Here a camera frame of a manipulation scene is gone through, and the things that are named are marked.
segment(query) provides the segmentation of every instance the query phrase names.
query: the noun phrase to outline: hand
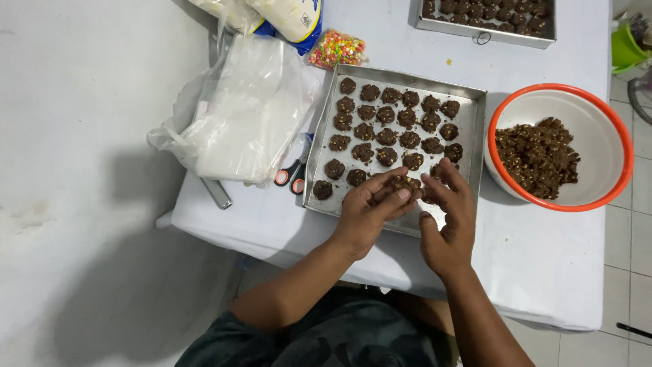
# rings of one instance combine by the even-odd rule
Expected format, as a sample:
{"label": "hand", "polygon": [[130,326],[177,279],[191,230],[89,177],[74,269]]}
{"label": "hand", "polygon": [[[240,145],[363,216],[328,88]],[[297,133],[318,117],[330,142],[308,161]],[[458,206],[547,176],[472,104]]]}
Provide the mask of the hand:
{"label": "hand", "polygon": [[475,241],[473,195],[468,183],[448,158],[439,165],[441,180],[423,174],[424,196],[432,199],[446,213],[446,225],[437,230],[437,222],[428,212],[419,214],[421,253],[426,264],[445,281],[459,271],[471,268],[471,250]]}
{"label": "hand", "polygon": [[393,188],[385,186],[394,176],[406,174],[408,168],[399,167],[376,174],[349,191],[342,200],[340,221],[329,242],[343,247],[352,260],[363,259],[376,243],[385,221],[400,217],[417,206],[421,192],[408,202],[409,190],[394,192]]}

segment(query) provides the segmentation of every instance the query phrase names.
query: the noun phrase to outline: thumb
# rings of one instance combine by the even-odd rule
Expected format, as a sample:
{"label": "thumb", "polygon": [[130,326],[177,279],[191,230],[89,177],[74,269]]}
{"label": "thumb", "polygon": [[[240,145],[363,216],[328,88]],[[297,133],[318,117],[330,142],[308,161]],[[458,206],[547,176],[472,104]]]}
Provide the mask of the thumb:
{"label": "thumb", "polygon": [[419,213],[419,228],[421,229],[421,242],[426,245],[441,243],[444,241],[439,229],[437,228],[437,221],[428,212]]}
{"label": "thumb", "polygon": [[372,213],[374,213],[376,219],[385,221],[390,215],[408,202],[410,195],[408,189],[398,190],[378,204]]}

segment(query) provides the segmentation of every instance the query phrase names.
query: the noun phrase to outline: person's left hand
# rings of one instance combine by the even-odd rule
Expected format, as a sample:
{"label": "person's left hand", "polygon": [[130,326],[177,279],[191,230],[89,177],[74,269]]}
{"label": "person's left hand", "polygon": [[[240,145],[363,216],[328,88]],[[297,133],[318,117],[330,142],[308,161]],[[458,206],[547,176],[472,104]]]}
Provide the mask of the person's left hand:
{"label": "person's left hand", "polygon": [[376,243],[385,221],[400,217],[417,206],[421,191],[408,202],[409,190],[394,192],[392,187],[385,186],[394,176],[406,174],[408,168],[399,167],[376,174],[349,191],[342,200],[340,221],[329,241],[344,249],[354,261],[363,259]]}

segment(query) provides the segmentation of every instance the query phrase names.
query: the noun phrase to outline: scissors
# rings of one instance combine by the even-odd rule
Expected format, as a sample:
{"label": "scissors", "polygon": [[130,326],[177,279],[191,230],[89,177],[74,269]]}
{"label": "scissors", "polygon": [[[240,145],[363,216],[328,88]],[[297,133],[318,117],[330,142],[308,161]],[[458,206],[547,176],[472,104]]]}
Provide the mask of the scissors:
{"label": "scissors", "polygon": [[312,136],[306,134],[308,137],[308,144],[304,146],[303,153],[300,158],[296,159],[292,166],[288,168],[283,168],[278,171],[274,183],[276,186],[285,186],[291,182],[289,190],[292,191],[294,195],[303,194],[303,189],[306,185],[306,162],[308,161],[308,154],[310,153],[310,145],[312,143]]}

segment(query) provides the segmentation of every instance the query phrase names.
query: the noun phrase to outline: person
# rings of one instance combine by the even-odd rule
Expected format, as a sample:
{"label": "person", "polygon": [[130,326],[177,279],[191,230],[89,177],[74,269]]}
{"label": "person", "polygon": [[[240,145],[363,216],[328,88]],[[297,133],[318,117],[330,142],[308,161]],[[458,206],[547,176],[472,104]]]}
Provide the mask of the person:
{"label": "person", "polygon": [[334,287],[369,253],[385,221],[415,209],[414,199],[428,197],[446,213],[446,224],[438,230],[428,212],[419,215],[421,253],[446,288],[451,334],[462,364],[533,367],[471,267],[471,190],[447,158],[440,166],[441,182],[422,175],[424,188],[412,197],[407,189],[387,187],[394,176],[407,175],[406,167],[377,174],[352,189],[342,201],[333,235],[277,278],[237,298],[177,366],[445,366],[437,348],[445,338],[432,337],[438,330],[430,325],[436,323],[427,322],[428,312],[419,312],[432,305],[430,300],[396,291],[383,295],[368,287]]}

